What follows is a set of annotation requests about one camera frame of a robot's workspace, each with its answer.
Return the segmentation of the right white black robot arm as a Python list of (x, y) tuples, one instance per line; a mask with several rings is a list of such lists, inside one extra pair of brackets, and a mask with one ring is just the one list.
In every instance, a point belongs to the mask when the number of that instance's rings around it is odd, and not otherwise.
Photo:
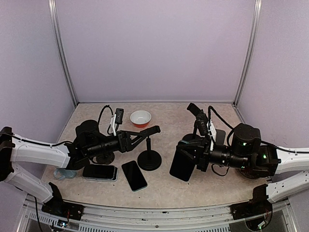
[(258, 128), (240, 123), (228, 134), (232, 142), (222, 145), (212, 137), (184, 137), (176, 146), (169, 173), (188, 181), (194, 169), (205, 172), (208, 167), (235, 168), (249, 179), (271, 177), (291, 171), (299, 171), (292, 177), (253, 189), (253, 198), (247, 203), (247, 211), (256, 215), (266, 202), (275, 203), (309, 186), (308, 148), (284, 148), (262, 141)]

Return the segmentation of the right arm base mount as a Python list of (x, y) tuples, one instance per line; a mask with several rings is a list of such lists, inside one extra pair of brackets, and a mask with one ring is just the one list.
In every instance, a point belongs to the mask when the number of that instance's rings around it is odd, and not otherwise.
[(267, 184), (257, 186), (253, 189), (253, 197), (243, 203), (236, 203), (230, 206), (233, 220), (249, 218), (272, 212), (272, 203), (268, 201)]

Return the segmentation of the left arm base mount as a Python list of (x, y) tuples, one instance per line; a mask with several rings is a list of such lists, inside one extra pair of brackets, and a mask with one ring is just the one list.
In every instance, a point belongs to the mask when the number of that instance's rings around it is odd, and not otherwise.
[(84, 212), (84, 206), (64, 201), (58, 187), (51, 182), (48, 184), (52, 190), (52, 198), (46, 203), (43, 203), (42, 211), (66, 219), (80, 221)]

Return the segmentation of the black teal phone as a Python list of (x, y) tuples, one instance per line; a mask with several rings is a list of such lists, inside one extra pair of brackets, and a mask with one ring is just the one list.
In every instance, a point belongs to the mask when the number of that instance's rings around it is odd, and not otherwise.
[(176, 150), (175, 150), (173, 161), (170, 167), (169, 174), (184, 182), (188, 182), (195, 168), (195, 165), (181, 165), (179, 161), (180, 160), (178, 158), (177, 146), (176, 146)]

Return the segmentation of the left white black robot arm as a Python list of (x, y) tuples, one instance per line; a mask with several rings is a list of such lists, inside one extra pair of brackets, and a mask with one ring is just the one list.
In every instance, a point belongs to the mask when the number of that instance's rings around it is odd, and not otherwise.
[(65, 170), (77, 171), (89, 165), (95, 157), (112, 152), (132, 151), (147, 137), (160, 132), (159, 126), (153, 126), (140, 132), (120, 130), (115, 135), (103, 135), (98, 122), (86, 120), (75, 129), (73, 142), (46, 144), (18, 137), (12, 128), (4, 127), (0, 131), (0, 179), (16, 188), (36, 197), (47, 204), (57, 215), (67, 211), (58, 187), (42, 182), (18, 165), (30, 162), (54, 166)]

